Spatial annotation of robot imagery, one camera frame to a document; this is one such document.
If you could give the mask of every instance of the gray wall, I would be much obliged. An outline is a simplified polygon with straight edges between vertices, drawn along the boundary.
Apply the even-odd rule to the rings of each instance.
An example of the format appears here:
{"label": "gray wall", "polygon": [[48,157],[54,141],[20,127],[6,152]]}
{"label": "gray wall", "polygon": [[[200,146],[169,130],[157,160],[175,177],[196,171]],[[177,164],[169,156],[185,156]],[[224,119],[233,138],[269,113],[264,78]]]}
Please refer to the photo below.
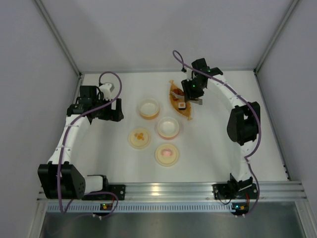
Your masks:
{"label": "gray wall", "polygon": [[253,69],[291,0],[43,0],[83,71]]}
{"label": "gray wall", "polygon": [[259,81],[291,178],[317,218],[317,1],[302,1],[260,70]]}
{"label": "gray wall", "polygon": [[0,237],[22,238],[77,80],[32,1],[1,1],[0,32]]}

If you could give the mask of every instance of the bowl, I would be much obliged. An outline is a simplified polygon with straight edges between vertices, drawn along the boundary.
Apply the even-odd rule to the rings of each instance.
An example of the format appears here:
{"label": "bowl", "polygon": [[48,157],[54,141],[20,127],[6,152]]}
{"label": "bowl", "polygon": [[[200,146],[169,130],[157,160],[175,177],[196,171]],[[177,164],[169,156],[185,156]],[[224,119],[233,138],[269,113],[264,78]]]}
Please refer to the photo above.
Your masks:
{"label": "bowl", "polygon": [[174,139],[179,133],[179,124],[176,119],[165,117],[158,122],[158,134],[165,140]]}
{"label": "bowl", "polygon": [[159,103],[153,98],[146,98],[139,103],[139,113],[146,120],[152,120],[159,114]]}

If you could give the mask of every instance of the purple cable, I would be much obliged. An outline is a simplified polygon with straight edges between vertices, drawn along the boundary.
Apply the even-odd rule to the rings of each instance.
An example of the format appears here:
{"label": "purple cable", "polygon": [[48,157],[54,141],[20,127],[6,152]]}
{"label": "purple cable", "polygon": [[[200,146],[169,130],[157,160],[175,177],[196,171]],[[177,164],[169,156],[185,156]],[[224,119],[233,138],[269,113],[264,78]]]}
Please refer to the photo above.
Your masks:
{"label": "purple cable", "polygon": [[[79,115],[78,117],[76,117],[76,118],[70,123],[70,125],[74,125],[74,123],[75,123],[76,121],[78,121],[78,119],[80,119],[81,117],[84,117],[84,116],[88,115],[89,113],[92,113],[92,112],[95,112],[95,111],[97,111],[97,110],[100,110],[100,109],[102,109],[102,108],[107,107],[108,105],[110,105],[111,103],[113,103],[115,100],[117,100],[117,98],[120,96],[121,91],[122,91],[122,82],[121,82],[120,77],[119,77],[116,73],[114,73],[114,72],[112,72],[112,71],[103,72],[103,73],[100,75],[100,77],[99,77],[99,82],[100,82],[100,80],[101,80],[101,77],[102,77],[104,74],[106,74],[106,73],[111,73],[111,74],[113,74],[113,75],[116,76],[117,79],[119,80],[120,88],[119,88],[118,94],[117,94],[117,95],[114,97],[114,99],[112,99],[110,102],[108,102],[108,103],[106,103],[106,104],[104,104],[104,105],[102,105],[102,106],[99,106],[99,107],[97,107],[97,108],[91,109],[91,110],[89,110],[89,111],[87,111],[87,112],[85,112],[85,113]],[[60,209],[60,212],[61,212],[62,214],[65,214],[65,213],[67,212],[68,207],[69,207],[70,203],[72,202],[72,200],[71,200],[71,201],[68,203],[68,205],[66,206],[65,211],[63,211],[63,202],[62,202],[62,198],[61,198],[61,189],[60,189],[60,171],[61,171],[61,161],[62,161],[63,153],[64,153],[64,146],[65,146],[65,144],[66,144],[66,140],[67,140],[67,136],[68,136],[68,133],[69,133],[69,131],[70,131],[70,128],[71,128],[71,127],[69,126],[69,127],[66,129],[66,132],[65,132],[65,135],[64,135],[64,138],[63,138],[63,142],[62,142],[62,148],[61,148],[60,154],[59,154],[58,167],[57,167],[57,196],[58,196],[59,209]]]}
{"label": "purple cable", "polygon": [[[118,206],[118,203],[119,203],[119,199],[118,199],[117,195],[115,195],[115,194],[112,193],[112,192],[91,192],[91,193],[89,193],[89,195],[103,195],[103,194],[104,194],[104,195],[112,195],[112,196],[115,198],[115,200],[116,200],[116,204],[115,204],[114,208],[113,208],[107,215],[101,217],[101,219],[111,216],[111,215],[113,214],[113,212],[117,209],[117,206]],[[79,218],[81,218],[81,217],[86,217],[86,216],[91,216],[91,214],[90,214],[90,213],[88,213],[88,214],[85,213],[85,214],[80,214],[80,215],[74,217],[74,218],[71,219],[65,226],[63,226],[62,228],[58,229],[58,230],[55,231],[54,233],[51,233],[51,234],[50,234],[50,232],[49,232],[49,230],[48,230],[48,227],[47,227],[47,231],[48,231],[49,235],[50,235],[51,237],[53,237],[53,236],[57,235],[58,233],[60,233],[63,229],[65,229],[65,227],[69,226],[69,224],[73,223],[74,221],[76,221],[77,219],[79,219]]]}
{"label": "purple cable", "polygon": [[214,81],[216,81],[216,82],[218,82],[218,83],[224,85],[224,86],[225,86],[227,89],[229,89],[236,97],[238,97],[243,103],[245,103],[245,104],[247,105],[247,107],[251,110],[251,112],[253,113],[253,115],[254,115],[254,117],[255,117],[255,119],[256,119],[256,121],[257,121],[258,130],[259,130],[259,137],[258,137],[257,144],[256,144],[254,150],[253,150],[250,154],[248,154],[248,155],[246,155],[246,156],[244,157],[244,159],[245,159],[246,162],[248,163],[248,167],[249,167],[250,173],[251,173],[252,176],[254,177],[254,179],[255,179],[255,181],[256,181],[256,184],[257,184],[257,187],[258,187],[258,196],[257,196],[257,198],[256,198],[256,201],[254,202],[253,207],[249,210],[249,213],[247,213],[247,214],[250,214],[250,213],[254,210],[255,206],[257,205],[257,203],[258,203],[258,201],[259,201],[259,197],[260,197],[260,185],[259,185],[259,181],[258,181],[256,175],[254,174],[254,172],[253,172],[253,170],[252,170],[252,168],[251,168],[251,165],[250,165],[250,161],[249,161],[249,159],[248,159],[249,157],[251,157],[252,155],[254,155],[254,153],[258,150],[258,148],[259,148],[259,146],[260,146],[260,142],[261,142],[261,138],[262,138],[262,132],[261,132],[261,123],[260,123],[259,117],[258,117],[257,113],[254,111],[254,109],[252,108],[252,106],[251,106],[243,97],[241,97],[240,95],[238,95],[237,92],[236,92],[232,87],[230,87],[228,84],[224,83],[223,81],[221,81],[221,80],[219,80],[219,79],[217,79],[217,78],[215,78],[215,77],[212,77],[212,76],[210,76],[210,75],[208,75],[208,74],[206,74],[206,73],[204,73],[204,72],[201,72],[201,71],[199,71],[199,70],[197,70],[197,69],[194,69],[194,68],[190,67],[189,65],[185,64],[185,63],[184,63],[184,60],[183,60],[183,57],[182,57],[182,55],[180,54],[180,52],[178,52],[178,51],[176,51],[176,50],[173,50],[173,56],[174,56],[174,58],[175,58],[178,62],[180,62],[180,63],[183,65],[183,67],[189,68],[189,69],[191,69],[191,70],[194,71],[194,72],[197,72],[197,73],[199,73],[199,74],[202,74],[203,76],[206,76],[206,77],[208,77],[208,78],[210,78],[210,79],[212,79],[212,80],[214,80]]}

